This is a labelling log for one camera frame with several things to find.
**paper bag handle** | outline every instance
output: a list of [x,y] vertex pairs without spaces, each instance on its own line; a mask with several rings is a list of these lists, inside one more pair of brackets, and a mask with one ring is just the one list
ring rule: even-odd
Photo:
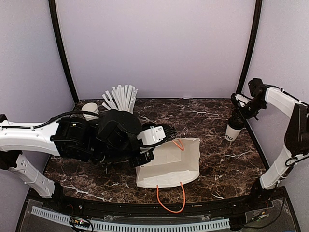
[[184,206],[185,206],[185,192],[184,192],[184,188],[183,188],[182,182],[180,182],[180,185],[181,185],[181,187],[182,187],[182,189],[183,189],[183,207],[182,207],[181,210],[179,210],[179,211],[172,211],[172,210],[170,210],[170,209],[167,209],[167,208],[161,203],[160,198],[159,198],[159,185],[156,186],[156,196],[157,196],[157,198],[158,198],[158,201],[159,201],[160,205],[161,205],[163,208],[165,208],[167,211],[170,211],[171,213],[175,213],[175,214],[180,213],[180,212],[184,209]]
[[184,146],[183,143],[180,139],[178,139],[179,143],[181,144],[181,146],[179,146],[174,140],[172,140],[172,142],[181,150],[184,151]]

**brown marble surface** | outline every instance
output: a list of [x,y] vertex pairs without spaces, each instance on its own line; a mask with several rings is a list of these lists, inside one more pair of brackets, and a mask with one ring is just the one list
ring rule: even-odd
[[[75,109],[102,100],[81,101]],[[225,99],[138,99],[135,114],[142,123],[174,125],[179,137],[200,138],[200,176],[184,185],[188,203],[232,198],[249,194],[256,178],[265,172],[263,163],[246,130],[230,143],[225,139],[227,119],[233,105]],[[157,203],[156,190],[136,186],[135,169],[128,162],[84,163],[51,158],[45,175],[59,182],[67,196],[117,202]],[[182,203],[180,187],[161,188],[162,203]]]

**white paper bag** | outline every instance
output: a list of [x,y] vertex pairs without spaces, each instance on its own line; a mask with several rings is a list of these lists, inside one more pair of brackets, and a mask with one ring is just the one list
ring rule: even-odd
[[181,151],[172,141],[163,143],[154,150],[154,159],[136,167],[137,186],[155,189],[176,187],[189,183],[199,176],[198,138],[180,139],[184,146]]

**white wall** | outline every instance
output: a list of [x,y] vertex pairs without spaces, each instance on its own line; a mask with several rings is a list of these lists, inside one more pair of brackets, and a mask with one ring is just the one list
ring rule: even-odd
[[[47,0],[0,0],[0,114],[44,122],[73,108]],[[24,152],[43,170],[48,155]],[[0,231],[13,232],[28,187],[0,170]]]
[[[254,77],[284,88],[309,102],[309,1],[263,1],[247,83]],[[245,93],[249,94],[245,84]],[[288,118],[272,106],[250,124],[270,164],[281,152]],[[299,163],[284,182],[302,231],[309,228],[309,160]]]
[[244,62],[254,0],[58,0],[81,99],[133,84],[139,98],[229,98]]

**white cable tray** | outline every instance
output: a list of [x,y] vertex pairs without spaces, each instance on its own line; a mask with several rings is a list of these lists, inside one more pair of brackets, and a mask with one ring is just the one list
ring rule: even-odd
[[[49,211],[46,209],[32,207],[31,214],[39,216],[41,218],[53,221],[58,224],[69,225],[70,216]],[[218,231],[222,229],[229,229],[229,219],[222,219],[216,221],[208,221],[192,224],[180,224],[180,225],[130,225],[130,224],[118,224],[102,222],[97,220],[90,220],[94,231],[98,232],[208,232]]]

